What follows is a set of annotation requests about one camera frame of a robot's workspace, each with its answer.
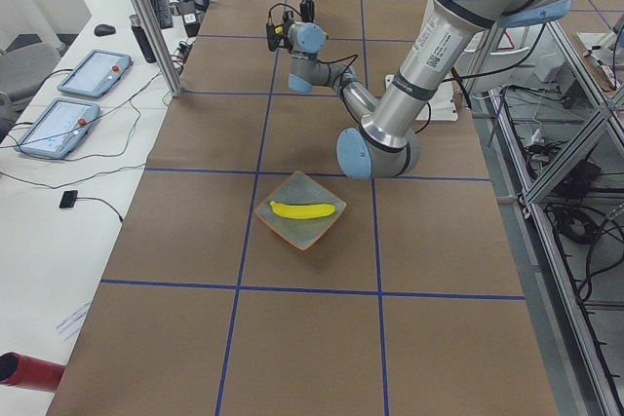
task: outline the chair seat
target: chair seat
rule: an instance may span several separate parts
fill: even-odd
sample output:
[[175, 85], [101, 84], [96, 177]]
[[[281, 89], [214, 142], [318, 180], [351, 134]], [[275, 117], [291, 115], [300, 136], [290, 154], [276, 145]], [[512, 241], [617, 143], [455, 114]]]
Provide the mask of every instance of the chair seat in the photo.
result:
[[41, 82], [59, 63], [52, 45], [33, 44], [0, 56], [0, 91], [13, 103], [34, 96]]

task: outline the plate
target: plate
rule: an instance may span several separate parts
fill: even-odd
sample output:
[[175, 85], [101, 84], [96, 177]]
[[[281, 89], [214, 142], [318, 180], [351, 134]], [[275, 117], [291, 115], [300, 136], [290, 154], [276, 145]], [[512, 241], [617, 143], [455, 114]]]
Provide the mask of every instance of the plate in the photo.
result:
[[[289, 205], [332, 204], [335, 206], [335, 212], [323, 218], [282, 218], [271, 209], [269, 204], [272, 200]], [[298, 170], [258, 205], [254, 213], [285, 241], [296, 248], [306, 250], [321, 239], [344, 212], [346, 206], [343, 200]]]

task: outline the tablet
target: tablet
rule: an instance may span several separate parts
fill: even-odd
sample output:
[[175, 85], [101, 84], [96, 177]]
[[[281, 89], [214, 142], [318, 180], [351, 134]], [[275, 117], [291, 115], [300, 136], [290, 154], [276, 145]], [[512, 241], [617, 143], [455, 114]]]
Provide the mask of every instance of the tablet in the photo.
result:
[[61, 159], [87, 134], [99, 106], [93, 102], [58, 97], [48, 105], [15, 146], [26, 155]]
[[60, 82], [57, 89], [69, 95], [99, 98], [126, 73], [133, 60], [127, 54], [93, 50]]

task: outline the white table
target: white table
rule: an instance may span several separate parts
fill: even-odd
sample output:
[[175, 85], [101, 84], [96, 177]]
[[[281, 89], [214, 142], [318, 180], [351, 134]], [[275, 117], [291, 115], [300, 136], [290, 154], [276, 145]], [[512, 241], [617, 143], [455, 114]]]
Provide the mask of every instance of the white table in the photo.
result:
[[[159, 72], [157, 64], [146, 63], [130, 29], [130, 0], [104, 0], [87, 23], [57, 69], [75, 66], [90, 50], [126, 53], [134, 65], [111, 92], [98, 103], [102, 113], [118, 106]], [[113, 24], [117, 33], [96, 37], [99, 23]], [[173, 52], [186, 38], [179, 18], [175, 27], [163, 30]], [[60, 96], [57, 84], [63, 75], [48, 80], [21, 121], [32, 122], [50, 101]], [[100, 171], [138, 166], [145, 162], [167, 112], [170, 96], [165, 81], [158, 77], [137, 98], [134, 105], [141, 117], [123, 156], [94, 157], [79, 162], [33, 160], [13, 149], [0, 150], [0, 171], [59, 185]], [[121, 151], [137, 117], [127, 103], [100, 119], [69, 158]], [[12, 131], [15, 137], [18, 131]], [[13, 142], [6, 138], [1, 146]], [[59, 209], [64, 190], [77, 189], [79, 197], [99, 197], [125, 215], [142, 169], [124, 170], [56, 190], [34, 187], [0, 176], [0, 354], [21, 354], [67, 363], [77, 334], [66, 341], [56, 326], [76, 309], [91, 301], [103, 268], [121, 228], [115, 213], [101, 202], [78, 201], [69, 210]], [[0, 414], [43, 415], [52, 394], [0, 386]]]

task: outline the computer mouse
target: computer mouse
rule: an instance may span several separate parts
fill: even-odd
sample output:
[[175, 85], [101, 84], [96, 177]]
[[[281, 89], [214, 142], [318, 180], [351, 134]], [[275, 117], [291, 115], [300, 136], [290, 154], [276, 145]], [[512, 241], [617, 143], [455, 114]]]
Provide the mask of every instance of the computer mouse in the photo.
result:
[[94, 34], [96, 36], [108, 36], [109, 34], [115, 34], [115, 32], [117, 32], [117, 30], [114, 26], [105, 23], [99, 24], [96, 26], [96, 29], [94, 29]]

